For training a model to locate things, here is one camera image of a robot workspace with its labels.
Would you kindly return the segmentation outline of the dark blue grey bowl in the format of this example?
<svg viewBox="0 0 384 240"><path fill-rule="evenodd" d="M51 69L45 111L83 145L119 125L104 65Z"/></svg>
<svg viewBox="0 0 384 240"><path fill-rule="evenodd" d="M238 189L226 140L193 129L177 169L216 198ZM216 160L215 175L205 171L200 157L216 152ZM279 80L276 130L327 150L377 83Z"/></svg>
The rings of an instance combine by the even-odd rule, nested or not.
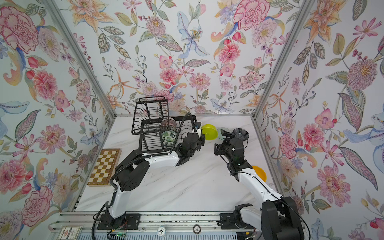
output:
<svg viewBox="0 0 384 240"><path fill-rule="evenodd" d="M249 133L245 129L236 128L233 130L234 138L241 140L241 141L247 141L250 137Z"/></svg>

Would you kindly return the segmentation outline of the lime green bowl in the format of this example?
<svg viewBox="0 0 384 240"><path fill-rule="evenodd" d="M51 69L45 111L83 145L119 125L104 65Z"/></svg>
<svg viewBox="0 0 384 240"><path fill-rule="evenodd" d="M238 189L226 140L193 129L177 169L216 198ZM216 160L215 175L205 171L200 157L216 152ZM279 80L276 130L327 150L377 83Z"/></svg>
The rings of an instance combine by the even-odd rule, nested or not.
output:
<svg viewBox="0 0 384 240"><path fill-rule="evenodd" d="M205 138L207 141L213 141L215 140L219 133L217 131L217 128L214 125L211 124L205 124L202 126L202 133L205 135Z"/></svg>

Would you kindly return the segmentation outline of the black wire dish rack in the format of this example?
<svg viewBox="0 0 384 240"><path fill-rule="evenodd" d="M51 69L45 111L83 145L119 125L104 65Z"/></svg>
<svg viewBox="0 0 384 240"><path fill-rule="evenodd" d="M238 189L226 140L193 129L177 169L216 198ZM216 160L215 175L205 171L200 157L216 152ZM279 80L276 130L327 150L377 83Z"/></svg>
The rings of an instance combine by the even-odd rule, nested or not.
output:
<svg viewBox="0 0 384 240"><path fill-rule="evenodd" d="M139 136L139 150L143 153L167 152L182 143L188 133L200 134L201 126L189 113L172 117L165 97L145 97L136 102L132 134Z"/></svg>

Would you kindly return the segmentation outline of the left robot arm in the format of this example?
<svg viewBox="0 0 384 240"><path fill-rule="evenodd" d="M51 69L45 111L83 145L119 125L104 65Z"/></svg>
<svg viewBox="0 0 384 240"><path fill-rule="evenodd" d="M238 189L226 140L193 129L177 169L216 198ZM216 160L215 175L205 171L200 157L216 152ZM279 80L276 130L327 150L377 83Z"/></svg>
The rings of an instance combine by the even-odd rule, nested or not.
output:
<svg viewBox="0 0 384 240"><path fill-rule="evenodd" d="M114 188L111 202L107 205L110 219L118 219L126 213L130 192L143 181L149 169L177 167L185 164L204 146L204 134L188 133L182 142L170 152L145 154L139 150L132 151L115 169L110 179Z"/></svg>

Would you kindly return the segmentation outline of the black white patterned bowl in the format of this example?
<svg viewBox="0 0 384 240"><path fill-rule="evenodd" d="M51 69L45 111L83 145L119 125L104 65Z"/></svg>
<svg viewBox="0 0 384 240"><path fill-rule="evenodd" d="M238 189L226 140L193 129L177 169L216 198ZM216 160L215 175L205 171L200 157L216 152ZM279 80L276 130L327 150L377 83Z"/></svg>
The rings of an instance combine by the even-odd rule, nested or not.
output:
<svg viewBox="0 0 384 240"><path fill-rule="evenodd" d="M165 126L164 127L165 132L171 132L171 133L177 133L178 129L174 126Z"/></svg>

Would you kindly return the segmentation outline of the pale celadon bowl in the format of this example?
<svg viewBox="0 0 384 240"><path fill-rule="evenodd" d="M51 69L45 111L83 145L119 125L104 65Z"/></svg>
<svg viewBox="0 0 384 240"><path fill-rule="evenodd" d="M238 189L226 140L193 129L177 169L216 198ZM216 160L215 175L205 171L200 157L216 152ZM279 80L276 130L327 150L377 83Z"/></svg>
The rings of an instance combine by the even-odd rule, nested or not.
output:
<svg viewBox="0 0 384 240"><path fill-rule="evenodd" d="M232 131L228 128L218 128L217 131L219 140L224 140L225 136L223 135L223 133L232 133Z"/></svg>

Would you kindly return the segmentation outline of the green leaf pattern bowl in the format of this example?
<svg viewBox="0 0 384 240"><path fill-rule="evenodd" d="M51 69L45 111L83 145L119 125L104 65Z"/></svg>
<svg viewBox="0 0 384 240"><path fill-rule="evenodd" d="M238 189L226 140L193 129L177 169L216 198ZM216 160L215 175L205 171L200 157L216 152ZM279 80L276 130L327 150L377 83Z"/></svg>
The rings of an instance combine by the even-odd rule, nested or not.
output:
<svg viewBox="0 0 384 240"><path fill-rule="evenodd" d="M176 140L177 133L173 130L162 132L163 144L167 147L172 147Z"/></svg>

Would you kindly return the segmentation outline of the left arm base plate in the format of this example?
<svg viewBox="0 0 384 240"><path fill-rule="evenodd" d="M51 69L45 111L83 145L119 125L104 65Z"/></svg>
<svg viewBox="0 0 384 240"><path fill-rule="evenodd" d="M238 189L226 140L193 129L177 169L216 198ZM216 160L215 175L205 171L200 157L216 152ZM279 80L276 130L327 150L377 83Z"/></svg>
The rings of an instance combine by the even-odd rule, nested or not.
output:
<svg viewBox="0 0 384 240"><path fill-rule="evenodd" d="M138 230L141 214L124 214L116 219L110 213L102 214L97 230Z"/></svg>

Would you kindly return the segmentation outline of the yellow bowl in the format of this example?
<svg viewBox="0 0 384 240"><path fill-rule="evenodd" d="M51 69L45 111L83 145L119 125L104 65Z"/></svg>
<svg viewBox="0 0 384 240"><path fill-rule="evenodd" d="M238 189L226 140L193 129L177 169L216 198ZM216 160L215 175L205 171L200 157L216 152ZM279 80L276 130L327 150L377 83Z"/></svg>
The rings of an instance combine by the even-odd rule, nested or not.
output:
<svg viewBox="0 0 384 240"><path fill-rule="evenodd" d="M257 166L253 166L253 169L256 172L256 174L266 183L267 182L266 172L262 168Z"/></svg>

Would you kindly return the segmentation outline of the wooden chessboard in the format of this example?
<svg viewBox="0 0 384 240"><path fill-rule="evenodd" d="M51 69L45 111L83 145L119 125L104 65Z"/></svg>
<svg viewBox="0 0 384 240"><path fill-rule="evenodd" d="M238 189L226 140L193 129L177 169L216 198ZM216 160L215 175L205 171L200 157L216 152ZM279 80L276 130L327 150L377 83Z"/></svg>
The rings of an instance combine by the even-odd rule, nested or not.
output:
<svg viewBox="0 0 384 240"><path fill-rule="evenodd" d="M121 149L102 149L90 175L88 186L107 187L121 156Z"/></svg>

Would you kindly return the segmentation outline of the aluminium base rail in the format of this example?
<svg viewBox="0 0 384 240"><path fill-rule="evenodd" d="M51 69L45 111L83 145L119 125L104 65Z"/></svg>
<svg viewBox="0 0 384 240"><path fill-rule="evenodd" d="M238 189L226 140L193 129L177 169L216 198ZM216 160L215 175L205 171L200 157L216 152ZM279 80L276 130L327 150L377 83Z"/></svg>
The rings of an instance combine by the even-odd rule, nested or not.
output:
<svg viewBox="0 0 384 240"><path fill-rule="evenodd" d="M127 212L141 214L138 230L97 230L95 212L61 213L48 226L50 239L75 228L77 240L264 240L259 230L222 230L220 213L230 212Z"/></svg>

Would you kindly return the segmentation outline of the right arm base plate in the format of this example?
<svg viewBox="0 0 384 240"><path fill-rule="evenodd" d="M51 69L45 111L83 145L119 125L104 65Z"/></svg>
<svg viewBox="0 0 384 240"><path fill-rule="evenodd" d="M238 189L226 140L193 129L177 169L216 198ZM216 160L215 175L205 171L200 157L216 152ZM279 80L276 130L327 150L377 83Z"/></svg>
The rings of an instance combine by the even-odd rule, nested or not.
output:
<svg viewBox="0 0 384 240"><path fill-rule="evenodd" d="M217 225L222 230L251 230L261 229L262 216L259 213L220 213Z"/></svg>

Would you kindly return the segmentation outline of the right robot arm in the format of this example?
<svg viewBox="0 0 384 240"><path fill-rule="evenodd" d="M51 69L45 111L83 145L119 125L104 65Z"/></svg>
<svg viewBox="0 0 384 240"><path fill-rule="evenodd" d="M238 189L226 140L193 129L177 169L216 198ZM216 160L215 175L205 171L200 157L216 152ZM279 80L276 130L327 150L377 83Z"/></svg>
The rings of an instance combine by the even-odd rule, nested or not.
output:
<svg viewBox="0 0 384 240"><path fill-rule="evenodd" d="M226 162L231 176L257 201L256 206L243 204L235 207L237 225L254 227L265 240L303 240L305 234L296 202L269 187L245 159L244 151L243 140L238 138L225 138L214 148L214 154Z"/></svg>

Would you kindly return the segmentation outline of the pink striped bowl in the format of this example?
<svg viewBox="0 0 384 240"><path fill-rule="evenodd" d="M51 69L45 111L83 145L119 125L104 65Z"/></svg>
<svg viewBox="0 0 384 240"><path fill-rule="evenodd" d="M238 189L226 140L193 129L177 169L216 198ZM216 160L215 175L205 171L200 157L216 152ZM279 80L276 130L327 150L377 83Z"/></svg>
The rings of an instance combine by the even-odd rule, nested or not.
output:
<svg viewBox="0 0 384 240"><path fill-rule="evenodd" d="M165 126L174 126L177 127L177 122L174 118L164 118L161 122L161 128L164 130Z"/></svg>

